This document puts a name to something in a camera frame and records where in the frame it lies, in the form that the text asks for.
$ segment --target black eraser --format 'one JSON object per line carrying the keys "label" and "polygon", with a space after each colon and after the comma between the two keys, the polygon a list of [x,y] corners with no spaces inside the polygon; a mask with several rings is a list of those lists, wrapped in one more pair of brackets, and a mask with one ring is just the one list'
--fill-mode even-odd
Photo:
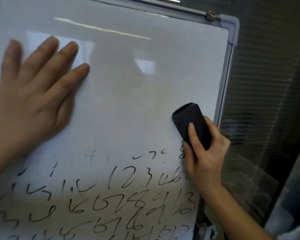
{"label": "black eraser", "polygon": [[204,116],[201,113],[199,105],[195,103],[183,105],[172,114],[172,120],[179,130],[183,140],[188,143],[188,145],[192,147],[188,135],[188,125],[192,122],[204,149],[208,150],[210,148],[212,141],[211,133]]}

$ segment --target whiteboard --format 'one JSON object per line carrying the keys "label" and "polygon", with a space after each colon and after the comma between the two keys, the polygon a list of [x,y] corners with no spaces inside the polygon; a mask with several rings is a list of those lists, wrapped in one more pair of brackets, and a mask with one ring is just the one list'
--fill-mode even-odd
{"label": "whiteboard", "polygon": [[191,239],[199,193],[171,120],[214,118],[228,30],[96,0],[0,0],[0,63],[48,36],[91,65],[68,127],[0,175],[0,239]]}

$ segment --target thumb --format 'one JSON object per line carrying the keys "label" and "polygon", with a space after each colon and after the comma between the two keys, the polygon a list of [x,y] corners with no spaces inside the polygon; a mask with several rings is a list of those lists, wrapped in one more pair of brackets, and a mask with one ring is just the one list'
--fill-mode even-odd
{"label": "thumb", "polygon": [[185,155],[185,157],[182,161],[182,164],[183,164],[186,172],[188,173],[188,175],[190,177],[192,177],[194,175],[194,171],[195,171],[195,167],[196,167],[193,150],[188,145],[188,143],[186,143],[185,141],[182,141],[182,145],[183,145],[184,155]]}

